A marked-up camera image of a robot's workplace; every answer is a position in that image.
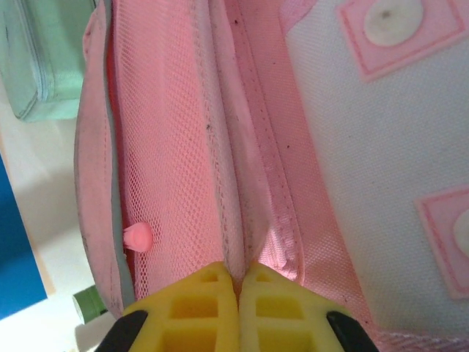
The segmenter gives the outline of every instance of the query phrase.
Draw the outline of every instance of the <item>stitching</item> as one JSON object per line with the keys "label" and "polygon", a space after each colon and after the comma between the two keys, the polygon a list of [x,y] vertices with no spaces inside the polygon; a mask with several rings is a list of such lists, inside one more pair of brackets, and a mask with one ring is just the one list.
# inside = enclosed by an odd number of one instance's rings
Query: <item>stitching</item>
{"label": "stitching", "polygon": [[[241,13],[240,11],[240,8],[237,6],[236,8],[237,12],[240,14],[240,17],[243,16],[243,14]],[[251,46],[249,44],[249,40],[248,40],[248,35],[246,33],[246,30],[245,30],[245,26],[238,26],[237,27],[239,29],[239,33],[240,35],[242,36],[242,44],[247,52],[247,54],[245,55],[246,59],[248,61],[251,62],[251,65],[250,67],[255,67],[254,65],[254,59],[252,57],[252,50],[251,50]],[[251,81],[253,84],[254,84],[254,91],[255,93],[255,96],[258,96],[259,95],[259,92],[257,90],[256,87],[258,87],[260,90],[261,90],[261,94],[262,94],[262,86],[261,84],[259,83],[259,77],[257,75],[257,71],[253,71],[253,70],[249,70],[249,72],[247,70],[241,70],[240,69],[240,75],[243,77],[243,86],[246,88],[246,79],[248,79],[249,81]],[[253,99],[251,97],[251,95],[246,92],[246,99],[248,101],[248,104],[249,106],[253,106]],[[261,114],[262,114],[262,121],[264,123],[265,126],[267,126],[265,128],[265,133],[264,133],[264,136],[267,137],[267,140],[268,140],[268,144],[270,144],[270,148],[268,148],[269,150],[277,150],[277,146],[276,146],[276,143],[275,141],[272,140],[272,137],[271,135],[273,134],[273,131],[272,131],[272,127],[270,126],[270,123],[267,121],[267,117],[266,115],[268,115],[268,112],[267,112],[267,108],[266,108],[266,105],[265,105],[265,101],[264,99],[261,99],[260,100],[260,103],[262,104],[262,108],[259,109]],[[254,132],[256,134],[256,141],[257,141],[257,144],[259,145],[259,149],[261,150],[261,158],[262,158],[262,161],[263,161],[263,164],[264,164],[264,169],[267,169],[266,168],[266,164],[269,164],[267,161],[266,161],[266,158],[267,158],[267,155],[265,153],[262,152],[262,150],[264,148],[262,148],[262,137],[260,136],[260,128],[259,126],[257,126],[257,124],[254,122],[254,119],[253,119],[253,127],[254,127]],[[291,202],[291,198],[288,197],[286,191],[285,191],[285,182],[282,180],[282,175],[281,175],[281,172],[279,170],[279,164],[281,164],[281,160],[279,160],[279,157],[278,157],[278,154],[275,153],[275,151],[272,153],[271,155],[271,160],[272,160],[272,165],[273,165],[273,168],[275,170],[275,173],[277,175],[277,178],[278,178],[278,181],[281,185],[281,193],[282,193],[282,196],[284,198],[284,201],[285,203],[290,203]],[[269,177],[268,177],[268,173],[266,174],[267,175],[267,182],[269,183],[269,189],[271,190],[270,191],[270,195],[271,197],[274,199],[276,198],[278,195],[276,194],[278,191],[275,191],[275,188],[272,188],[271,186],[271,182],[269,182]],[[295,253],[294,253],[294,256],[293,256],[293,261],[294,261],[294,264],[295,264],[295,267],[296,267],[296,271],[298,273],[298,279],[300,281],[303,281],[303,275],[304,275],[304,268],[303,268],[303,258],[304,258],[304,254],[303,254],[303,246],[302,246],[302,243],[300,241],[300,243],[298,243],[298,239],[301,240],[301,236],[297,234],[296,232],[296,226],[293,224],[294,220],[293,220],[293,215],[292,215],[292,210],[290,208],[290,206],[288,205],[285,205],[284,206],[286,209],[287,209],[287,214],[288,214],[288,221],[289,221],[289,225],[290,225],[290,228],[292,230],[292,237],[294,238],[294,247],[295,247]],[[276,220],[278,223],[280,223],[280,218],[281,216],[277,216],[276,217]],[[284,232],[284,228],[282,226],[280,226],[278,228],[281,232],[281,235],[279,236],[279,240],[281,241],[281,244],[282,246],[284,247],[284,254],[285,254],[285,257],[287,260],[289,260],[290,256],[288,254],[288,251],[287,251],[287,245],[286,245],[286,242],[285,242],[285,238],[284,238],[284,235],[283,235],[283,232]]]}
{"label": "stitching", "polygon": [[450,8],[451,8],[451,12],[453,13],[454,19],[458,22],[459,27],[454,32],[450,32],[449,34],[444,35],[444,36],[436,39],[435,41],[433,41],[429,44],[421,46],[418,49],[416,49],[414,51],[411,51],[410,53],[408,53],[408,54],[406,54],[406,55],[404,55],[404,56],[402,56],[398,59],[395,59],[394,61],[390,61],[390,62],[387,62],[386,64],[384,64],[382,66],[378,66],[373,70],[370,70],[366,66],[365,60],[363,58],[363,54],[361,52],[361,48],[360,48],[360,46],[358,45],[358,43],[355,39],[355,34],[353,32],[352,26],[350,25],[350,20],[347,17],[347,8],[354,5],[356,3],[356,1],[352,1],[349,4],[343,5],[339,10],[339,14],[341,16],[342,23],[344,24],[345,30],[347,32],[348,38],[349,38],[350,42],[352,43],[353,49],[354,49],[355,54],[357,56],[358,64],[360,65],[363,72],[365,72],[365,74],[367,74],[367,75],[372,75],[372,74],[378,73],[381,70],[384,70],[386,68],[389,68],[390,66],[399,64],[400,62],[402,62],[402,61],[404,61],[404,60],[406,60],[406,59],[408,59],[412,56],[415,56],[416,54],[420,54],[420,53],[425,52],[426,50],[430,49],[432,46],[442,44],[445,41],[450,40],[452,37],[456,37],[458,34],[462,34],[463,32],[465,32],[467,30],[467,28],[465,27],[464,21],[462,20],[460,14],[459,14],[459,11],[456,7],[456,4],[454,3],[454,0],[446,0],[446,2],[448,3],[448,6],[450,6]]}
{"label": "stitching", "polygon": [[[106,151],[108,149],[109,145],[109,137],[111,135],[111,130],[110,130],[110,125],[108,122],[108,112],[107,112],[107,106],[106,106],[106,87],[105,87],[105,82],[104,82],[104,77],[106,74],[107,70],[107,59],[106,57],[108,56],[108,52],[106,49],[108,49],[108,46],[106,45],[106,40],[108,37],[106,36],[106,23],[103,23],[103,21],[106,20],[106,8],[104,6],[104,3],[102,1],[101,5],[101,21],[98,21],[98,28],[101,34],[101,41],[100,41],[100,46],[102,47],[102,55],[100,57],[103,58],[103,60],[100,61],[98,68],[98,74],[100,75],[100,107],[101,107],[101,116],[103,117],[103,127],[104,127],[104,139],[103,139],[103,162],[104,162],[104,170],[103,170],[103,185],[106,185],[106,188],[111,188],[112,187],[112,180],[111,182],[106,182],[109,180],[109,168],[108,168],[108,157],[106,155]],[[111,234],[114,233],[114,228],[112,224],[112,219],[110,219],[111,222]],[[117,259],[115,258],[115,248],[114,248],[114,239],[111,241],[111,263],[109,266],[109,292],[110,292],[110,299],[111,299],[111,306],[118,310],[120,313],[122,313],[123,310],[123,304],[124,302],[122,301],[122,291],[120,287],[120,277],[119,277],[119,270],[117,272],[114,270],[114,266],[112,264],[115,264],[115,266],[118,266]],[[117,286],[117,292],[114,292],[114,286]]]}
{"label": "stitching", "polygon": [[[192,1],[191,3],[191,10],[195,13],[196,12],[196,3]],[[201,83],[202,83],[202,94],[204,95],[204,102],[208,101],[209,98],[207,96],[207,86],[206,86],[206,79],[205,77],[207,76],[205,69],[204,69],[204,64],[201,60],[201,55],[200,55],[200,49],[199,49],[199,44],[201,42],[200,40],[200,33],[199,33],[199,27],[197,26],[197,18],[196,16],[191,16],[193,19],[193,28],[194,28],[194,37],[196,39],[197,45],[196,45],[196,52],[197,52],[197,71],[199,72],[199,75],[201,76]],[[211,113],[210,113],[210,107],[208,104],[202,103],[202,114],[204,117],[207,119],[207,123],[209,125],[213,125],[212,119],[211,119]],[[228,234],[228,226],[227,226],[227,221],[226,221],[226,214],[225,214],[225,204],[224,204],[224,196],[221,192],[222,189],[222,179],[220,177],[220,168],[219,168],[219,162],[220,156],[218,155],[217,151],[219,149],[219,143],[218,139],[216,138],[215,132],[213,131],[212,128],[209,128],[208,130],[208,137],[209,137],[209,146],[210,146],[210,154],[213,157],[212,159],[212,166],[214,169],[214,174],[216,178],[216,185],[215,185],[215,194],[218,195],[218,201],[219,201],[219,210],[220,210],[220,217],[221,217],[221,235],[222,235],[222,241],[226,243],[222,243],[222,248],[226,251],[226,263],[229,264],[231,260],[230,258],[230,238],[227,235]]]}
{"label": "stitching", "polygon": [[426,202],[421,203],[422,208],[424,209],[426,220],[429,222],[429,229],[432,232],[432,234],[433,234],[433,236],[434,236],[434,238],[437,242],[437,247],[440,250],[440,256],[446,264],[446,268],[448,269],[448,273],[449,273],[449,276],[451,277],[451,281],[453,282],[453,285],[455,286],[455,288],[459,292],[462,292],[462,293],[469,293],[469,286],[463,287],[457,281],[456,274],[454,272],[454,268],[453,268],[453,266],[451,265],[451,263],[449,261],[448,252],[446,251],[445,244],[444,244],[443,240],[441,239],[442,236],[441,236],[440,232],[438,231],[438,229],[436,227],[436,222],[435,222],[435,219],[433,218],[433,216],[430,212],[429,206],[431,204],[433,204],[435,202],[438,202],[440,200],[443,200],[443,199],[450,199],[450,198],[453,198],[453,197],[465,196],[465,195],[468,195],[468,194],[469,194],[469,190],[462,190],[462,191],[454,192],[454,193],[451,193],[451,194],[442,194],[440,196],[436,196],[434,198],[429,199]]}

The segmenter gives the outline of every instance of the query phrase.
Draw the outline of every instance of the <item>pink bag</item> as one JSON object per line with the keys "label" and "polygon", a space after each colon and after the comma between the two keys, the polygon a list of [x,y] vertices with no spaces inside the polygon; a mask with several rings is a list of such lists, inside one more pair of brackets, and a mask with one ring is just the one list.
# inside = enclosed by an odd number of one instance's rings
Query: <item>pink bag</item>
{"label": "pink bag", "polygon": [[106,306],[258,260],[381,351],[469,351],[468,32],[466,0],[101,0],[75,179]]}

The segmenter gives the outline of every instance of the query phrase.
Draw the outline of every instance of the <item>yellow foam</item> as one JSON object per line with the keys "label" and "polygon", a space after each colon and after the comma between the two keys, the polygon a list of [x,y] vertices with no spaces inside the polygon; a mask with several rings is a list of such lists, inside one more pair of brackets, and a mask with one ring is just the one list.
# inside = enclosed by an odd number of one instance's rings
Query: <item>yellow foam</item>
{"label": "yellow foam", "polygon": [[239,323],[232,279],[213,263],[132,304],[124,315],[148,317],[130,352],[238,352]]}
{"label": "yellow foam", "polygon": [[343,352],[326,315],[348,312],[259,263],[240,295],[242,352]]}

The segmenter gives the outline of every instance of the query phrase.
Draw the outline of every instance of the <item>pink fabric edge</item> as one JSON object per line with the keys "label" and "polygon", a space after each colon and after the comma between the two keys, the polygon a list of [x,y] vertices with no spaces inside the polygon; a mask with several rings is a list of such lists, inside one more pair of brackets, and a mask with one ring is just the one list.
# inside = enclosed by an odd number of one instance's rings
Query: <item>pink fabric edge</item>
{"label": "pink fabric edge", "polygon": [[87,65],[75,140],[75,186],[84,248],[106,307],[123,311],[119,270],[112,238],[111,135],[104,87],[106,9],[100,1],[87,26]]}
{"label": "pink fabric edge", "polygon": [[[303,241],[285,176],[284,165],[265,104],[262,85],[255,70],[256,64],[252,56],[249,38],[241,19],[242,16],[237,15],[237,13],[240,13],[240,8],[235,1],[230,1],[226,6],[226,10],[229,18],[238,17],[240,19],[238,23],[231,23],[235,46],[238,43],[243,44],[236,46],[237,65],[245,97],[251,111],[251,123],[256,136],[256,146],[260,151],[263,169],[268,170],[266,177],[270,199],[265,201],[271,202],[274,227],[278,229],[278,233],[272,231],[266,237],[266,252],[264,256],[261,254],[259,261],[303,285],[305,279]],[[286,258],[283,263],[276,259],[275,254],[280,251],[274,248],[275,243],[280,243],[283,248],[282,255]]]}
{"label": "pink fabric edge", "polygon": [[317,0],[285,0],[280,7],[280,27],[285,35],[311,11]]}
{"label": "pink fabric edge", "polygon": [[241,219],[240,200],[237,192],[235,165],[232,157],[229,132],[226,126],[224,99],[221,95],[220,78],[217,67],[216,52],[212,26],[210,23],[210,6],[208,2],[197,1],[196,12],[199,23],[199,41],[207,49],[205,60],[199,62],[199,74],[202,91],[207,101],[212,101],[212,108],[206,114],[207,143],[212,157],[213,177],[216,181],[215,193],[220,219],[220,231],[224,246],[226,267],[232,275],[235,288],[241,288],[245,275],[245,258],[243,242],[243,226]]}
{"label": "pink fabric edge", "polygon": [[246,271],[250,262],[258,258],[272,221],[269,216],[271,202],[261,201],[270,199],[270,192],[223,1],[210,2],[210,17],[212,26],[217,28],[213,31],[213,42],[239,194]]}

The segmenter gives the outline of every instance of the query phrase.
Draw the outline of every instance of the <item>pink square patch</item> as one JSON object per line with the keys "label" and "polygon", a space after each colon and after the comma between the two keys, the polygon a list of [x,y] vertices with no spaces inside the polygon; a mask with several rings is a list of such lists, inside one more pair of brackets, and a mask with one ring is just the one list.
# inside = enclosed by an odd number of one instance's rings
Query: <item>pink square patch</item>
{"label": "pink square patch", "polygon": [[455,223],[469,210],[469,185],[417,199],[416,207],[450,296],[469,298],[469,257],[454,237]]}
{"label": "pink square patch", "polygon": [[337,9],[347,44],[364,81],[423,59],[469,34],[468,0],[421,0],[424,13],[415,33],[397,45],[375,45],[366,36],[364,27],[366,15],[376,2],[349,0]]}

